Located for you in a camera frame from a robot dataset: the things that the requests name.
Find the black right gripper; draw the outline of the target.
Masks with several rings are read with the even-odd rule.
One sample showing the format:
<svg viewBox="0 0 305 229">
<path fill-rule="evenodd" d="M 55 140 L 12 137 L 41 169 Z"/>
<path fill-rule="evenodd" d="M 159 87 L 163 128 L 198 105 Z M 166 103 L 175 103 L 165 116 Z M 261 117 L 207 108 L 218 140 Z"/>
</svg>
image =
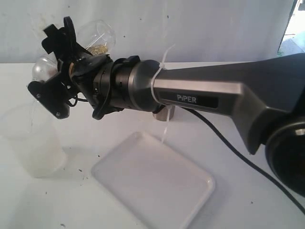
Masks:
<svg viewBox="0 0 305 229">
<path fill-rule="evenodd" d="M 94 56 L 76 41 L 76 33 L 70 16 L 63 18 L 64 26 L 50 24 L 43 29 L 47 36 L 41 45 L 47 54 L 54 53 L 59 72 L 47 81 L 31 81 L 27 86 L 30 94 L 57 119 L 70 115 L 75 106 L 70 99 L 79 101 L 82 93 L 85 100 L 96 107 L 102 100 L 93 81 L 102 67 L 112 62 L 108 54 Z"/>
</svg>

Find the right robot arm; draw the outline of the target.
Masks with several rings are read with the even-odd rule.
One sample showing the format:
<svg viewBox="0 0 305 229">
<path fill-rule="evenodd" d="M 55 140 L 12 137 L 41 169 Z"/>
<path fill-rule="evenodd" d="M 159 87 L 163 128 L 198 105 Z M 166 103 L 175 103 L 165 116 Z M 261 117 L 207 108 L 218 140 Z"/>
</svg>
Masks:
<svg viewBox="0 0 305 229">
<path fill-rule="evenodd" d="M 251 155 L 261 145 L 272 171 L 268 179 L 283 191 L 305 194 L 305 55 L 257 62 L 164 69 L 134 55 L 112 60 L 77 42 L 72 19 L 51 24 L 42 47 L 53 53 L 57 72 L 34 80 L 28 90 L 53 116 L 65 119 L 71 99 L 83 94 L 96 120 L 124 109 L 159 113 L 179 106 L 232 119 Z"/>
</svg>

